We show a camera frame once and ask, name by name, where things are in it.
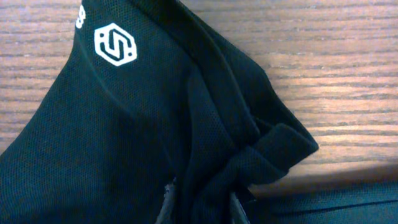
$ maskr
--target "white logo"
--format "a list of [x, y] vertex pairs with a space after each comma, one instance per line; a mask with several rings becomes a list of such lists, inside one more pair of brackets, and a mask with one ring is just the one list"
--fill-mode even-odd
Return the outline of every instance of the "white logo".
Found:
[[83, 6], [80, 6], [80, 9], [79, 9], [79, 16], [77, 17], [77, 20], [76, 20], [76, 27], [77, 27], [78, 29], [80, 29], [80, 28], [82, 27], [82, 25], [83, 25], [85, 19], [86, 19], [86, 11], [85, 11], [85, 8], [84, 8]]
[[137, 58], [134, 38], [115, 23], [96, 29], [94, 44], [95, 52], [115, 66], [132, 62]]

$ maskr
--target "wooden surface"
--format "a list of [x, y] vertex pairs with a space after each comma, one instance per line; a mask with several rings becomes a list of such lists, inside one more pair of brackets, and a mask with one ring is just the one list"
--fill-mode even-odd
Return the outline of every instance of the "wooden surface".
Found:
[[[398, 177], [398, 1], [182, 2], [266, 70], [320, 145], [254, 191]], [[79, 5], [0, 1], [0, 153], [67, 61]]]

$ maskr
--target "black fabric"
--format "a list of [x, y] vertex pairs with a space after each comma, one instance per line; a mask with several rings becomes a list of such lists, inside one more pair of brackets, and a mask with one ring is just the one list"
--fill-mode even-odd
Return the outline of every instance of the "black fabric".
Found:
[[[175, 223], [229, 223], [231, 191], [318, 149], [263, 69], [181, 3], [82, 6], [67, 64], [0, 156], [1, 223], [155, 223], [174, 178]], [[132, 62], [96, 54], [112, 23]]]
[[243, 205], [250, 224], [306, 223], [395, 224], [398, 222], [398, 182], [358, 184], [259, 200]]

